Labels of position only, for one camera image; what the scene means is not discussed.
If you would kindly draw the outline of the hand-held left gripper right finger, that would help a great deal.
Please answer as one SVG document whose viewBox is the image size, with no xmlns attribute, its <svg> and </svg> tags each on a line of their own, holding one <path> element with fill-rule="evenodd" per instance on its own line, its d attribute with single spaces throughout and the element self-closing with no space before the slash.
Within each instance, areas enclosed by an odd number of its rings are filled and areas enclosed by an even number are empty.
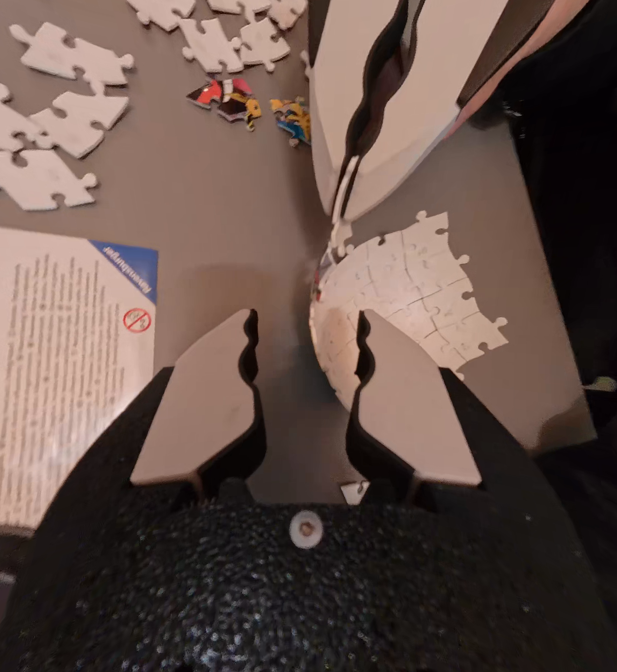
<svg viewBox="0 0 617 672">
<path fill-rule="evenodd" d="M 482 475 L 440 367 L 404 332 L 371 309 L 360 312 L 354 393 L 346 431 L 351 464 L 397 502 L 422 483 L 478 488 Z"/>
</svg>

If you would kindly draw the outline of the colourful puzzle piece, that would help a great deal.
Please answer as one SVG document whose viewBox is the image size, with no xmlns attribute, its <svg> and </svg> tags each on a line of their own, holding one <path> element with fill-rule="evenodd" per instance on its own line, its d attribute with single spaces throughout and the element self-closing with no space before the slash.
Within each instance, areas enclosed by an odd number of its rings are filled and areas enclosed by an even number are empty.
<svg viewBox="0 0 617 672">
<path fill-rule="evenodd" d="M 270 109 L 277 127 L 289 134 L 291 147 L 311 145 L 311 115 L 304 97 L 271 99 Z"/>
<path fill-rule="evenodd" d="M 255 121 L 262 116 L 259 100 L 241 77 L 210 79 L 189 92 L 186 99 L 203 109 L 214 107 L 227 122 L 244 122 L 250 132 L 255 130 Z"/>
</svg>

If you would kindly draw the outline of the printed puzzle instruction leaflet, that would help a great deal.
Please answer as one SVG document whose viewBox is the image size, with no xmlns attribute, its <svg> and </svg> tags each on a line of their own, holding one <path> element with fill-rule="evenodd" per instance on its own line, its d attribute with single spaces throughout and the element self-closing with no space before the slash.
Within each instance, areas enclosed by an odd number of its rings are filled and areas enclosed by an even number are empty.
<svg viewBox="0 0 617 672">
<path fill-rule="evenodd" d="M 153 249 L 0 228 L 0 530 L 31 533 L 153 378 Z"/>
</svg>

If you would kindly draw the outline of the pile of white puzzle pieces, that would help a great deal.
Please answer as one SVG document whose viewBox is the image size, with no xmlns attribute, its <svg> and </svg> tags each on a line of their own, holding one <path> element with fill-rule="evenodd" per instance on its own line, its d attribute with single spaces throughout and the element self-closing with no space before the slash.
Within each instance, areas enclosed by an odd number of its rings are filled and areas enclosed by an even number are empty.
<svg viewBox="0 0 617 672">
<path fill-rule="evenodd" d="M 241 77 L 246 67 L 273 72 L 290 54 L 284 38 L 307 10 L 307 1 L 205 1 L 211 13 L 199 18 L 199 1 L 124 1 L 127 16 L 144 29 L 182 37 L 182 56 L 210 79 Z M 44 21 L 34 32 L 18 23 L 8 28 L 22 46 L 20 63 L 67 81 L 81 81 L 88 93 L 66 90 L 38 112 L 24 115 L 11 106 L 10 89 L 0 83 L 0 191 L 25 212 L 94 203 L 93 173 L 78 176 L 61 154 L 91 155 L 127 113 L 123 92 L 136 69 L 130 53 L 95 44 Z"/>
</svg>

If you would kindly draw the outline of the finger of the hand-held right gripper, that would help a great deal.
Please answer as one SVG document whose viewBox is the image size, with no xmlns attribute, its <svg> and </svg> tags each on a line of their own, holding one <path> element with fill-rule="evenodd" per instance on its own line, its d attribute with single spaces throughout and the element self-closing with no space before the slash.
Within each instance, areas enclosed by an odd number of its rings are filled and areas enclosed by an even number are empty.
<svg viewBox="0 0 617 672">
<path fill-rule="evenodd" d="M 402 78 L 408 1 L 310 1 L 309 98 L 316 185 L 332 215 L 349 160 L 371 148 Z"/>
<path fill-rule="evenodd" d="M 460 95 L 507 1 L 425 1 L 411 67 L 386 103 L 382 125 L 354 172 L 344 218 L 386 199 L 428 156 L 458 116 Z"/>
</svg>

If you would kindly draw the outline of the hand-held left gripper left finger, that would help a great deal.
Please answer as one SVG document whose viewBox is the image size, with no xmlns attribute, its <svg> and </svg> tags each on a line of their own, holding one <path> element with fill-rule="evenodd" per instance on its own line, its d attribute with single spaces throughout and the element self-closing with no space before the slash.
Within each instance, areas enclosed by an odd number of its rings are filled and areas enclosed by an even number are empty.
<svg viewBox="0 0 617 672">
<path fill-rule="evenodd" d="M 256 347 L 259 318 L 241 309 L 177 359 L 130 475 L 135 486 L 189 483 L 213 498 L 262 464 L 267 441 Z"/>
</svg>

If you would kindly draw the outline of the partly built white puzzle ball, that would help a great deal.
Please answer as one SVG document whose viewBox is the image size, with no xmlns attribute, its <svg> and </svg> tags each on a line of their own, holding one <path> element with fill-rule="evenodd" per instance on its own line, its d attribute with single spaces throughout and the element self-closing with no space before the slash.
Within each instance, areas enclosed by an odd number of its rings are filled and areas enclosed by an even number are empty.
<svg viewBox="0 0 617 672">
<path fill-rule="evenodd" d="M 349 410 L 359 379 L 355 374 L 360 313 L 379 314 L 419 345 L 439 366 L 460 369 L 508 343 L 504 317 L 479 309 L 464 265 L 468 255 L 449 247 L 447 213 L 418 212 L 403 230 L 326 252 L 311 293 L 308 324 L 321 370 L 339 402 Z"/>
</svg>

